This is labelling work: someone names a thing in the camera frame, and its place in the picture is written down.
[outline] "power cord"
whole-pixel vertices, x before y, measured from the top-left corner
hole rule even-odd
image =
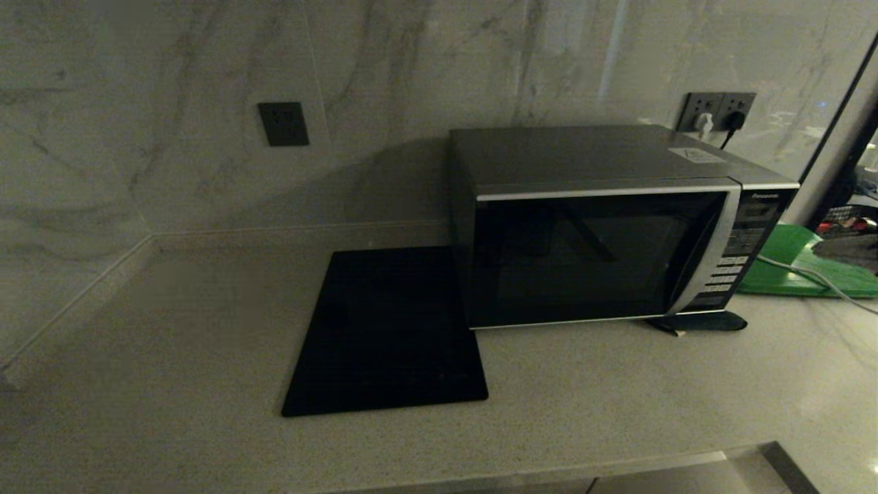
[[[725,136],[725,141],[723,141],[723,145],[719,149],[725,149],[725,145],[729,143],[731,137],[744,126],[744,120],[747,120],[747,115],[742,112],[732,112],[729,114],[726,119],[729,125],[729,133]]]
[[[773,260],[773,259],[769,259],[769,258],[766,258],[766,257],[761,256],[761,255],[756,256],[756,259],[758,259],[758,260],[760,260],[760,261],[762,261],[762,262],[764,262],[764,263],[768,263],[768,264],[770,264],[770,265],[776,265],[776,266],[778,266],[778,267],[782,267],[782,268],[784,268],[784,269],[788,269],[788,270],[790,270],[790,271],[792,271],[792,272],[796,272],[796,273],[805,273],[805,274],[808,274],[808,275],[810,275],[810,276],[813,276],[814,278],[817,278],[821,283],[823,283],[826,287],[828,287],[828,288],[831,289],[833,292],[835,292],[839,297],[845,299],[846,301],[849,301],[850,303],[852,303],[853,305],[859,307],[860,309],[867,310],[867,311],[871,312],[872,314],[875,314],[876,316],[878,316],[878,310],[875,310],[875,309],[871,309],[871,308],[869,308],[869,307],[866,307],[865,305],[863,305],[863,304],[859,303],[858,301],[855,301],[855,300],[852,299],[851,297],[847,296],[847,294],[845,294],[844,292],[842,292],[841,290],[839,290],[835,285],[833,285],[829,280],[827,280],[826,277],[823,276],[823,274],[820,274],[819,272],[812,271],[812,270],[810,270],[810,269],[805,269],[805,268],[803,268],[803,267],[795,267],[795,266],[792,266],[792,265],[785,265],[785,264],[783,264],[783,263],[779,263],[779,262],[777,262],[777,261],[775,261],[775,260]]]

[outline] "microwave door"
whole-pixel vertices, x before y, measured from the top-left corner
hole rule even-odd
[[[683,289],[679,291],[680,294],[671,303],[671,308],[667,311],[666,316],[673,316],[674,314],[680,313],[687,305],[689,305],[689,303],[692,302],[699,292],[701,292],[704,285],[707,284],[708,280],[710,280],[710,276],[713,274],[723,256],[723,250],[725,249],[726,244],[729,243],[729,237],[731,236],[731,229],[735,224],[735,215],[738,211],[738,203],[740,202],[740,199],[741,191],[739,188],[734,188],[728,191],[725,197],[725,202],[723,203],[723,208],[716,220],[716,226],[713,228],[713,232],[709,234],[709,240],[706,245],[703,246],[703,253],[701,256],[698,255],[702,250],[699,247],[700,245],[703,245],[704,239],[699,238],[698,241],[694,243],[693,250],[689,254],[681,274],[692,271],[693,267],[694,272],[692,272],[691,277],[688,279]],[[702,231],[702,236],[706,236],[709,230],[710,228],[708,225]]]
[[[665,315],[712,273],[739,191],[702,179],[480,204],[471,327]]]

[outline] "microwave handle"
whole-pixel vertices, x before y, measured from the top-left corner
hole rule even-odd
[[[716,266],[719,265],[719,261],[723,257],[725,246],[729,243],[731,229],[735,225],[735,217],[738,214],[738,203],[740,200],[740,187],[735,187],[728,191],[723,203],[723,210],[719,214],[719,219],[716,220],[713,235],[710,236],[708,248],[704,250],[704,255],[692,274],[692,278],[689,279],[686,287],[680,292],[677,300],[673,301],[666,316],[673,316],[685,309],[701,292],[708,280],[710,280]]]

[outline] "plug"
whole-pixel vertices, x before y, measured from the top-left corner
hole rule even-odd
[[[735,132],[736,130],[744,126],[744,120],[747,120],[747,115],[745,113],[732,112],[726,119],[726,125],[729,126],[730,132]]]
[[[702,141],[707,139],[708,134],[713,130],[713,114],[705,112],[698,115],[698,119],[695,121],[695,130],[701,133],[700,139]]]
[[[729,140],[731,140],[731,137],[735,132],[744,126],[744,120],[747,120],[747,115],[745,113],[729,113],[729,117],[725,120],[726,125],[729,126],[729,134],[725,136],[725,141],[723,141],[723,145],[720,146],[719,149],[725,149],[725,145],[729,143]]]

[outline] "microwave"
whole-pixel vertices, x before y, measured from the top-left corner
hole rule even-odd
[[[472,329],[722,312],[796,181],[660,126],[450,132]]]

